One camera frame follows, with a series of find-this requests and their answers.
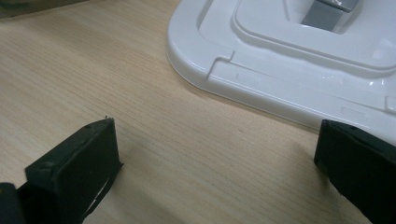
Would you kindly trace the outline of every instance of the white plastic stand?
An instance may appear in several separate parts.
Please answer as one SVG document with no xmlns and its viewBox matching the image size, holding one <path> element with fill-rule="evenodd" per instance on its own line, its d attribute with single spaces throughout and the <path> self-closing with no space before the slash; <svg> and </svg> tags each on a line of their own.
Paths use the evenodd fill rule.
<svg viewBox="0 0 396 224">
<path fill-rule="evenodd" d="M 205 91 L 319 129 L 396 145 L 396 1 L 360 0 L 332 32 L 301 25 L 313 0 L 182 0 L 168 57 Z"/>
</svg>

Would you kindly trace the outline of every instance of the wood grain surface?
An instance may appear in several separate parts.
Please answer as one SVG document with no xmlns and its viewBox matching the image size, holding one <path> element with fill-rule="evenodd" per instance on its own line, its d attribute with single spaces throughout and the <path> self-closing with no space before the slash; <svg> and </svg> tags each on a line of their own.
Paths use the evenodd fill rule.
<svg viewBox="0 0 396 224">
<path fill-rule="evenodd" d="M 177 0 L 94 0 L 0 20 L 0 181 L 115 119 L 114 187 L 84 223 L 369 223 L 322 175 L 318 132 L 175 72 Z"/>
</svg>

